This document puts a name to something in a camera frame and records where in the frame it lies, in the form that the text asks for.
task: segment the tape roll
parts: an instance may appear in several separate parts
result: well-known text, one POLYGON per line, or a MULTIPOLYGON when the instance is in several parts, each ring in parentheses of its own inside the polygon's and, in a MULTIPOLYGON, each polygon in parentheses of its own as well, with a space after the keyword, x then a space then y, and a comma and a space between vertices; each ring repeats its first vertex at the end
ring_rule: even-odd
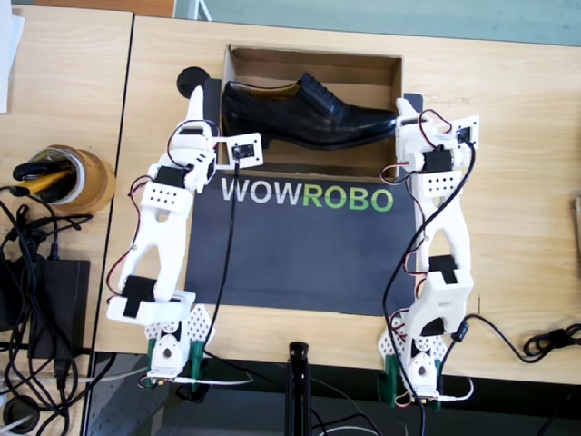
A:
POLYGON ((67 145, 51 145, 37 154, 32 161, 68 159, 76 170, 73 190, 58 202, 51 203, 55 210, 66 214, 95 213, 102 210, 115 193, 115 174, 106 161, 86 150, 67 145))

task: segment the shoe sole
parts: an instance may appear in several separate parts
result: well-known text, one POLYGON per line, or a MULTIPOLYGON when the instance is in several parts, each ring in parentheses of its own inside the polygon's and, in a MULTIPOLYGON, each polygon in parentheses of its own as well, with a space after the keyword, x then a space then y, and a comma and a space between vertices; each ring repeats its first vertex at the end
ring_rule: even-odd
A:
MULTIPOLYGON (((249 134, 249 133, 252 133, 252 132, 238 132, 238 131, 236 131, 236 132, 227 132, 226 134, 231 136, 231 135, 236 135, 236 134, 249 134)), ((319 151, 319 152, 336 152, 338 150, 348 150, 350 148, 361 147, 362 145, 369 145, 369 144, 377 143, 379 141, 383 141, 384 139, 392 138, 394 136, 395 136, 395 132, 383 132, 381 134, 376 134, 374 136, 360 138, 360 139, 355 140, 355 141, 348 141, 346 143, 311 144, 311 143, 306 143, 304 141, 301 141, 300 139, 289 138, 288 136, 280 136, 277 134, 261 134, 261 142, 262 142, 263 149, 269 148, 270 142, 273 139, 276 139, 279 141, 283 141, 285 143, 298 145, 300 147, 303 147, 303 148, 306 148, 309 150, 315 150, 315 151, 319 151)))

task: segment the green clamp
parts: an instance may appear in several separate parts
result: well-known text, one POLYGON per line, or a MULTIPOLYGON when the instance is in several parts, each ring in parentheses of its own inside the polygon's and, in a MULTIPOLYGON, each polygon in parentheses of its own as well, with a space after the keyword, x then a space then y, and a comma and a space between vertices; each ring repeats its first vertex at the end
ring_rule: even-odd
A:
MULTIPOLYGON (((442 374, 439 372, 441 365, 440 360, 436 360, 436 371, 438 371, 438 379, 442 379, 442 374)), ((387 356, 385 360, 385 371, 378 375, 379 396, 385 401, 389 407, 396 407, 396 397, 398 396, 398 381, 399 381, 399 364, 396 356, 387 356)), ((429 407, 435 411, 441 411, 442 403, 440 401, 430 401, 429 407)))
MULTIPOLYGON (((148 372, 152 370, 152 358, 153 358, 153 349, 154 348, 155 348, 155 339, 150 339, 147 342, 147 371, 148 372)), ((153 383, 149 378, 145 379, 144 387, 146 387, 146 388, 153 387, 153 383)))
POLYGON ((398 359, 396 356, 386 356, 385 371, 379 373, 378 386, 380 397, 389 405, 389 407, 396 407, 396 397, 398 396, 398 376, 398 359))
MULTIPOLYGON (((195 341, 190 344, 190 361, 192 362, 192 372, 190 373, 190 377, 195 380, 200 380, 202 378, 203 345, 203 341, 195 341)), ((196 393, 198 387, 198 383, 192 383, 192 393, 196 393)))
MULTIPOLYGON (((436 364, 436 371, 438 372, 438 381, 439 381, 438 386, 441 386, 442 385, 442 378, 444 376, 440 373, 439 368, 442 364, 442 361, 440 359, 435 360, 435 364, 436 364)), ((431 407, 435 411, 441 411, 442 410, 442 403, 441 403, 441 401, 431 401, 429 404, 429 407, 431 407)))

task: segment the power adapter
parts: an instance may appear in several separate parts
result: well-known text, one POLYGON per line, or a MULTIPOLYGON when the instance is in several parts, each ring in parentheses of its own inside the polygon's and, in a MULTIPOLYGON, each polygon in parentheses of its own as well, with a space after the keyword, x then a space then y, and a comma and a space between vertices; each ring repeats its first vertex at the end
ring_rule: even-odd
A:
MULTIPOLYGON (((84 337, 84 316, 89 290, 89 261, 41 260, 36 269, 36 300, 45 318, 58 329, 66 340, 73 356, 81 354, 84 337)), ((70 360, 70 353, 64 344, 53 338, 50 325, 33 312, 29 344, 36 339, 31 359, 70 360)))
POLYGON ((22 258, 12 262, 0 253, 0 332, 15 327, 23 309, 18 283, 15 282, 21 276, 23 269, 22 258))

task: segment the black power brick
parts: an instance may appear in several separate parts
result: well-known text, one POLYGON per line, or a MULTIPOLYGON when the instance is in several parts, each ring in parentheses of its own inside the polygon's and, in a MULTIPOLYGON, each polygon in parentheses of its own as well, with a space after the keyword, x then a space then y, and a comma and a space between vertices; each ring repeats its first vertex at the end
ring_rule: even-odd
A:
MULTIPOLYGON (((36 300, 44 317, 58 329, 76 357, 83 349, 84 316, 89 289, 89 261, 50 261, 36 263, 38 288, 36 300)), ((50 327, 33 312, 28 347, 31 359, 70 360, 70 353, 61 341, 53 342, 50 327)))

